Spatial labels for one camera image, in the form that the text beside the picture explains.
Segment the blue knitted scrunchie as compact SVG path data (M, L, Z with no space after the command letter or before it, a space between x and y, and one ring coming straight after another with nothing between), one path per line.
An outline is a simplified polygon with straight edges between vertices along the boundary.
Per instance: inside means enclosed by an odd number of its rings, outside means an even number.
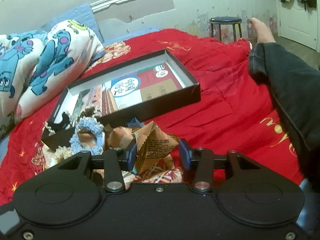
M88 150L92 155L100 155L105 144L104 126L96 118L81 118L69 142L73 153Z

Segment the cartoon monster print duvet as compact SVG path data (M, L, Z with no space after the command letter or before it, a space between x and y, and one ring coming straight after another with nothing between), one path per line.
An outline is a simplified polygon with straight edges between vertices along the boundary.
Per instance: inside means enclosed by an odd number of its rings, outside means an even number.
M1 35L1 137L104 53L95 32L75 20L59 22L49 32Z

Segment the brown paper packet with text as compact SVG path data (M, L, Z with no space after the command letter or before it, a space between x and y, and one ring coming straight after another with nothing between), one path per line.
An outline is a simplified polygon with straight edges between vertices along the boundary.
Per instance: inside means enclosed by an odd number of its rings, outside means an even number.
M137 145L137 159L134 167L136 174L143 173L178 146L178 141L163 132L154 121L138 129L133 135Z

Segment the round blue stool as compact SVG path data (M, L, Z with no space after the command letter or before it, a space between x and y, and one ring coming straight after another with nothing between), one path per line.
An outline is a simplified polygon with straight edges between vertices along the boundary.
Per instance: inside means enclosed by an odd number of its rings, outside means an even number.
M236 41L242 38L242 19L240 17L221 16L209 19L210 23L210 36L217 38L220 41L231 39Z

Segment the red bedspread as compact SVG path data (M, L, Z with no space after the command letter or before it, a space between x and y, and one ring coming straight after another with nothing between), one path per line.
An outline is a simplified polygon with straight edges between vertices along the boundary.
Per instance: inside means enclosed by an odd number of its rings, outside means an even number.
M163 131L218 154L237 150L296 184L303 181L295 148L267 86L257 84L248 74L251 45L245 39L223 44L214 38L164 29L113 47L105 62L84 75L161 49L179 59L201 88L200 102L155 118Z

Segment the dark jeans leg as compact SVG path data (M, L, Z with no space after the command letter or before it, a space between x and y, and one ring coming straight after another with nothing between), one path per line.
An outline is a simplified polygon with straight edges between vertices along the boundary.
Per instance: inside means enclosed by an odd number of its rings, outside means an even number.
M270 84L304 176L319 187L319 70L277 43L259 43L249 74Z

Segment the black white scrunchie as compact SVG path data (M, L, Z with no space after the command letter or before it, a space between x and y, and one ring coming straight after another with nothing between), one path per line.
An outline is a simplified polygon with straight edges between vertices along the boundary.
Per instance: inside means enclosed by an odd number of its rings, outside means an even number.
M71 115L68 111L62 113L62 120L59 123L53 121L45 122L45 128L48 130L49 135L56 134L64 129L68 129L71 124Z

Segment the blue pillow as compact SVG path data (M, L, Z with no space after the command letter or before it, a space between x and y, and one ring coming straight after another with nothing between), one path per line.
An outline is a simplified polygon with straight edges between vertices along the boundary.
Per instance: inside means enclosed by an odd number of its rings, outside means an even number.
M76 20L80 23L87 25L91 30L95 32L100 42L103 43L104 39L101 35L100 29L96 22L95 16L89 3L82 4L78 7L74 7L59 16L54 17L48 23L44 24L40 29L44 31L50 31L54 25L64 20Z

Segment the orange brown paper packet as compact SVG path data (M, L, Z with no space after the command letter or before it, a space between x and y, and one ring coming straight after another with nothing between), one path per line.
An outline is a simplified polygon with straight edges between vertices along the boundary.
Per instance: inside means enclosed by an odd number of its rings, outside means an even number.
M127 148L133 140L132 128L119 126L112 128L109 124L104 127L105 141L108 148Z

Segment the beige brown scrunchie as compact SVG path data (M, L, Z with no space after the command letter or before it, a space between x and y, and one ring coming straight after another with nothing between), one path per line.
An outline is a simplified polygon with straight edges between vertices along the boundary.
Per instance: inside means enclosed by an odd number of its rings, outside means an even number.
M81 111L77 117L77 121L80 121L83 118L96 118L101 117L101 110L97 106L86 106Z

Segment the black cardboard box lid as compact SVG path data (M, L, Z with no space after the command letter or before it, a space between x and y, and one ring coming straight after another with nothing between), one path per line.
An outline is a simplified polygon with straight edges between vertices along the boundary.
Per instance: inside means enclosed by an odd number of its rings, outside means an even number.
M51 150L70 146L75 123L93 107L99 123L126 126L199 102L200 83L172 53L155 51L102 70L67 86L49 118L62 129L44 129L41 142Z

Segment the white door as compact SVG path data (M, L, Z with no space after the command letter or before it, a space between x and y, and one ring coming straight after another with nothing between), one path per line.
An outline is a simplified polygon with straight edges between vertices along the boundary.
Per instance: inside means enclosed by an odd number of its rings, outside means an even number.
M278 34L289 40L319 50L319 0L317 8L305 10L298 0L281 3L276 0Z

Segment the bare foot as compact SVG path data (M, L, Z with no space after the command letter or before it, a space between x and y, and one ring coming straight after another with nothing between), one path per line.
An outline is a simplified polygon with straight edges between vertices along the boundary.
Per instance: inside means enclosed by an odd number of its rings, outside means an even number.
M276 43L270 28L264 22L255 17L249 21L257 33L257 43Z

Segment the blue binder clip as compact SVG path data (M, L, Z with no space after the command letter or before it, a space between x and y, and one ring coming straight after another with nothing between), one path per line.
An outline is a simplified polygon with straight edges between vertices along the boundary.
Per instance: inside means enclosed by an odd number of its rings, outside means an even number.
M133 118L131 121L129 121L127 123L128 127L138 127L138 128L142 128L144 127L144 124L141 123L137 118Z

